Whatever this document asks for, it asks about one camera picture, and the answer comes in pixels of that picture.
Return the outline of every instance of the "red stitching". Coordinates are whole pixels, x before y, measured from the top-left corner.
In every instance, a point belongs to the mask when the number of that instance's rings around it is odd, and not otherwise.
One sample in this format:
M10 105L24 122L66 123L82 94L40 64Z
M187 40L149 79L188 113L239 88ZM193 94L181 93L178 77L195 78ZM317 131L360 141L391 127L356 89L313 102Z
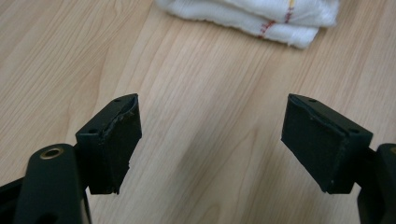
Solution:
M275 24L275 21L268 21L268 23L263 23L262 28L260 29L260 32L262 32L262 33L259 35L259 38L264 38L267 30L269 28L271 28L271 26L273 26L274 24Z
M291 15L293 14L294 7L289 7L288 12L285 15L285 23L289 23Z

